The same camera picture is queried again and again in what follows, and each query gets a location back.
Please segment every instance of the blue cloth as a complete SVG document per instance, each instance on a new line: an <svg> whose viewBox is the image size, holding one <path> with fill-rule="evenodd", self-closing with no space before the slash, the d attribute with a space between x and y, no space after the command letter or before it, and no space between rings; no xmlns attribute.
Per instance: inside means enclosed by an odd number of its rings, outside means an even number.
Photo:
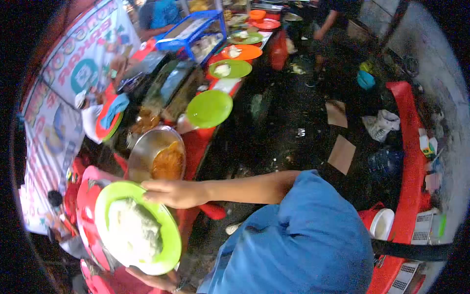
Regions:
<svg viewBox="0 0 470 294"><path fill-rule="evenodd" d="M113 122L113 118L116 116L116 114L123 112L128 105L129 98L127 97L126 93L122 93L121 95L117 96L108 108L106 115L100 120L101 127L105 130L109 129L111 122Z"/></svg>
<svg viewBox="0 0 470 294"><path fill-rule="evenodd" d="M253 213L220 247L197 293L365 293L368 231L354 207L316 171L304 171L279 205Z"/></svg>
<svg viewBox="0 0 470 294"><path fill-rule="evenodd" d="M159 29L169 24L177 24L180 20L180 11L176 7L174 0L158 0L154 2L153 20L150 29ZM166 32L155 36L155 40L159 41Z"/></svg>

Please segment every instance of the stainless steel bowl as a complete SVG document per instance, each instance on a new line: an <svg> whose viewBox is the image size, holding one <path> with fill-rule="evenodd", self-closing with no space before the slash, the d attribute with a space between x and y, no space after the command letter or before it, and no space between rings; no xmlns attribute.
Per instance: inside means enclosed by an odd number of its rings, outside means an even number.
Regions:
<svg viewBox="0 0 470 294"><path fill-rule="evenodd" d="M181 136L169 126L157 126L144 133L137 140L128 160L129 179L134 182L142 182L152 179L153 160L157 154L170 146L173 142L179 142L178 146L183 154L183 163L181 169L181 179L186 170L186 153Z"/></svg>

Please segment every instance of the blue plastic item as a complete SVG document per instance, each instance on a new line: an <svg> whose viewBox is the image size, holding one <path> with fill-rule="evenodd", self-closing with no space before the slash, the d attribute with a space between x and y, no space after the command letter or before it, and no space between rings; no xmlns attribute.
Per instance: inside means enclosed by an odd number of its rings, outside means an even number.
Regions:
<svg viewBox="0 0 470 294"><path fill-rule="evenodd" d="M403 152L381 149L369 156L368 165L375 179L398 175L403 167Z"/></svg>
<svg viewBox="0 0 470 294"><path fill-rule="evenodd" d="M104 129L109 129L116 114L123 112L129 105L129 98L126 93L117 96L108 108L106 115L100 120L100 125Z"/></svg>
<svg viewBox="0 0 470 294"><path fill-rule="evenodd" d="M369 90L376 84L374 76L365 71L358 71L357 82L359 83L359 86L364 90Z"/></svg>
<svg viewBox="0 0 470 294"><path fill-rule="evenodd" d="M201 18L207 18L207 20L200 24L194 31L192 31L188 36L185 38L179 39L176 38L179 36L184 30L178 28L182 24L187 24L188 21L196 21ZM218 44L211 50L211 52L201 61L199 62L201 65L204 65L207 60L212 56L212 54L220 47L221 44L225 42L227 39L227 31L225 30L225 22L223 18L223 12L217 10L207 10L207 11L197 11L194 12L187 17L185 17L182 21L177 23L171 30L169 30L163 38L156 43L156 48L158 50L168 50L168 51L178 51L181 48L184 48L184 51L188 57L196 62L198 62L191 51L191 44L195 41L199 40L204 35L209 35L204 31L209 28L211 24L214 22L219 21L220 24L220 32L223 38L218 42Z"/></svg>

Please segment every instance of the shoe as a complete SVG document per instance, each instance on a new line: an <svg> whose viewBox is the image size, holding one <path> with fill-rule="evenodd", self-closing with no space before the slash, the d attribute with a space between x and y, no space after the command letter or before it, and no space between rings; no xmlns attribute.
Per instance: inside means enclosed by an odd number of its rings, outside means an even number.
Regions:
<svg viewBox="0 0 470 294"><path fill-rule="evenodd" d="M318 82L315 80L311 80L305 83L305 85L309 88L315 88L317 87Z"/></svg>
<svg viewBox="0 0 470 294"><path fill-rule="evenodd" d="M232 224L232 225L229 225L228 227L225 228L225 233L227 233L227 235L232 235L233 233L235 233L235 231L242 225L242 222L240 223L237 223L237 224Z"/></svg>
<svg viewBox="0 0 470 294"><path fill-rule="evenodd" d="M305 83L305 85L309 88L315 88L318 84L318 73L313 72L310 75L310 78L308 79L308 82Z"/></svg>

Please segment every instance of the shop banner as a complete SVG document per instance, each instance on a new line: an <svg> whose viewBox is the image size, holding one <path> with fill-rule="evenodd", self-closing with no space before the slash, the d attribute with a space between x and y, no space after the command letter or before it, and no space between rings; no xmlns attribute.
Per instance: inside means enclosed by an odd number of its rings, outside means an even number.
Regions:
<svg viewBox="0 0 470 294"><path fill-rule="evenodd" d="M121 0L104 0L84 13L45 58L23 107L28 153L20 196L31 231L60 226L47 192L65 194L67 170L83 142L75 95L91 86L104 91L110 61L124 52L132 55L140 44Z"/></svg>

